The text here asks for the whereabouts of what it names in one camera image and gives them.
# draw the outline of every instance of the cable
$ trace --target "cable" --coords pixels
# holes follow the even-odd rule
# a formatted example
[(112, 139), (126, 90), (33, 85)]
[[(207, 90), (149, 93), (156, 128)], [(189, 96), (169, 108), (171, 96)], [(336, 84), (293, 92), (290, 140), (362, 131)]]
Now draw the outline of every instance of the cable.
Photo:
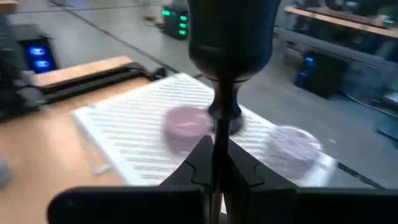
[(198, 75), (194, 75), (192, 76), (193, 78), (199, 79), (201, 77), (204, 77), (204, 74), (198, 74)]
[(382, 113), (384, 113), (384, 114), (386, 114), (386, 115), (389, 115), (389, 116), (398, 118), (398, 115), (396, 115), (396, 114), (392, 114), (392, 113), (390, 113), (390, 112), (388, 112), (388, 111), (379, 109), (379, 108), (377, 108), (377, 107), (375, 107), (375, 106), (367, 105), (366, 103), (360, 102), (359, 100), (357, 100), (356, 98), (354, 98), (354, 97), (352, 97), (352, 96), (350, 96), (350, 95), (348, 95), (348, 94), (345, 94), (345, 95), (346, 95), (349, 99), (351, 99), (351, 100), (353, 100), (353, 101), (355, 101), (355, 102), (357, 102), (357, 103), (359, 103), (359, 104), (361, 104), (361, 105), (363, 105), (363, 106), (366, 106), (366, 107), (368, 107), (368, 108), (377, 110), (377, 111), (382, 112)]
[[(158, 4), (150, 4), (148, 6), (158, 6)], [(110, 7), (94, 7), (94, 8), (85, 8), (85, 9), (71, 9), (72, 11), (91, 11), (91, 10), (103, 10), (103, 9), (125, 9), (125, 8), (132, 8), (132, 7), (142, 7), (141, 5), (134, 5), (134, 6), (110, 6)], [(44, 10), (44, 11), (21, 11), (18, 14), (29, 14), (29, 13), (51, 13), (51, 12), (64, 12), (65, 10)]]
[(167, 65), (166, 63), (164, 63), (164, 62), (162, 62), (161, 60), (155, 58), (154, 56), (148, 54), (147, 52), (141, 50), (140, 48), (138, 48), (138, 47), (136, 47), (136, 46), (134, 46), (134, 45), (132, 45), (132, 44), (130, 44), (130, 43), (128, 43), (128, 42), (122, 40), (122, 39), (120, 39), (119, 37), (116, 37), (115, 35), (111, 34), (110, 32), (108, 32), (108, 31), (106, 31), (106, 30), (104, 30), (104, 29), (99, 28), (97, 25), (95, 25), (94, 23), (92, 23), (92, 22), (89, 21), (88, 19), (85, 19), (84, 17), (82, 17), (82, 16), (80, 16), (80, 15), (74, 13), (72, 10), (70, 10), (70, 9), (68, 9), (68, 8), (66, 8), (66, 7), (63, 7), (62, 5), (58, 5), (58, 4), (57, 4), (56, 2), (54, 2), (53, 0), (50, 0), (50, 2), (53, 3), (53, 4), (55, 4), (55, 5), (57, 5), (57, 6), (59, 6), (59, 7), (61, 7), (64, 11), (66, 11), (66, 12), (70, 13), (71, 15), (77, 17), (78, 19), (84, 21), (85, 23), (87, 23), (88, 25), (92, 26), (92, 27), (95, 28), (96, 30), (98, 30), (98, 31), (100, 31), (100, 32), (102, 32), (102, 33), (104, 33), (104, 34), (107, 35), (108, 37), (110, 37), (110, 38), (112, 38), (112, 39), (118, 41), (119, 43), (121, 43), (121, 44), (125, 45), (126, 47), (128, 47), (128, 48), (130, 48), (130, 49), (136, 51), (137, 53), (141, 54), (142, 56), (147, 57), (149, 60), (151, 60), (151, 61), (153, 61), (153, 62), (159, 64), (160, 66), (166, 68), (167, 70), (170, 70), (171, 72), (174, 72), (174, 73), (180, 73), (177, 69), (171, 67), (170, 65)]
[(371, 187), (374, 187), (375, 189), (386, 189), (382, 185), (365, 177), (364, 175), (360, 174), (359, 172), (356, 172), (355, 170), (349, 168), (348, 166), (342, 164), (341, 162), (337, 163), (337, 168), (341, 169), (342, 171), (346, 172), (347, 174), (351, 175), (352, 177), (357, 178), (362, 183), (367, 184)]
[(55, 0), (49, 0), (49, 1), (50, 1), (51, 4), (53, 4), (55, 6), (58, 6), (58, 7), (74, 7), (74, 6), (69, 5), (69, 4), (62, 4), (62, 3), (55, 2)]

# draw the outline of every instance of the gray floor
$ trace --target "gray floor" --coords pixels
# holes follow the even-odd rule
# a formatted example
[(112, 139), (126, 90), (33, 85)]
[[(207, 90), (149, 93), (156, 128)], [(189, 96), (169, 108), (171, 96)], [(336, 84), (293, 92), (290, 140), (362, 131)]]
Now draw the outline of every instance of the gray floor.
[[(20, 0), (20, 14), (9, 16), (13, 24), (35, 23), (54, 40), (62, 68), (117, 55), (128, 55), (153, 69), (158, 65), (116, 41), (115, 35), (180, 72), (200, 72), (188, 58), (187, 42), (175, 40), (149, 26), (141, 17), (159, 15), (166, 0), (57, 0), (77, 16), (53, 7), (45, 0)], [(143, 1), (151, 7), (143, 7)], [(398, 150), (373, 131), (383, 115), (341, 98), (324, 100), (292, 84), (295, 69), (273, 56), (268, 66), (239, 92), (239, 102), (276, 124), (291, 124), (316, 135), (330, 156), (387, 188), (398, 187)], [(369, 187), (337, 170), (330, 187)]]

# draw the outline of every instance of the purple petri dish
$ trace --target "purple petri dish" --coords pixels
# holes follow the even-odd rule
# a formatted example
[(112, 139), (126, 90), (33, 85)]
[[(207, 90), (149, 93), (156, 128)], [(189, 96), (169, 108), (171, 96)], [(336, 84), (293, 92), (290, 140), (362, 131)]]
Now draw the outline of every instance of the purple petri dish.
[(191, 152), (203, 136), (210, 134), (212, 127), (206, 110), (180, 106), (166, 112), (164, 139), (173, 152)]
[(323, 152), (320, 141), (293, 126), (273, 129), (264, 148), (264, 164), (290, 180), (305, 177)]

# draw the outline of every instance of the wooden desk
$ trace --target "wooden desk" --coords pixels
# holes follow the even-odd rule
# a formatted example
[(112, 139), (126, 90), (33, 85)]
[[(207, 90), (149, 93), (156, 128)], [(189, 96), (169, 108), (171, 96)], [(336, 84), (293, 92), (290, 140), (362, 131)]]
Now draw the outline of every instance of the wooden desk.
[[(84, 73), (82, 68), (88, 73), (106, 70), (113, 62), (114, 58), (82, 65), (80, 72)], [(72, 74), (75, 69), (59, 72)], [(0, 189), (0, 223), (44, 224), (47, 205), (60, 191), (78, 185), (122, 185), (114, 171), (101, 176), (92, 173), (69, 112), (148, 83), (145, 78), (126, 81), (0, 124), (0, 159), (12, 172), (11, 181)]]
[(382, 29), (382, 28), (377, 28), (377, 27), (373, 27), (373, 26), (367, 26), (367, 25), (360, 24), (357, 22), (351, 22), (351, 21), (347, 21), (344, 19), (338, 19), (335, 17), (326, 16), (323, 14), (317, 14), (317, 13), (308, 12), (308, 11), (305, 11), (302, 9), (297, 9), (294, 6), (285, 7), (285, 12), (293, 13), (293, 14), (300, 15), (300, 16), (306, 16), (306, 17), (318, 19), (321, 21), (331, 22), (334, 24), (351, 27), (354, 29), (364, 30), (367, 32), (375, 33), (375, 34), (381, 34), (381, 35), (385, 35), (388, 37), (398, 38), (398, 29), (396, 29), (396, 28)]
[(0, 13), (11, 14), (17, 12), (18, 1), (0, 0)]

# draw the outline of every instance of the blue light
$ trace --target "blue light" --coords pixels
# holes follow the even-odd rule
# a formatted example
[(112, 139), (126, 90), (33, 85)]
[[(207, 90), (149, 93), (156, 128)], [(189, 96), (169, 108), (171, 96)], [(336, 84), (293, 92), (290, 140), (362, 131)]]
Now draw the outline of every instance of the blue light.
[(33, 56), (45, 55), (45, 50), (42, 47), (31, 47), (29, 52)]
[(38, 68), (47, 68), (50, 63), (46, 60), (38, 60), (35, 62), (36, 67)]

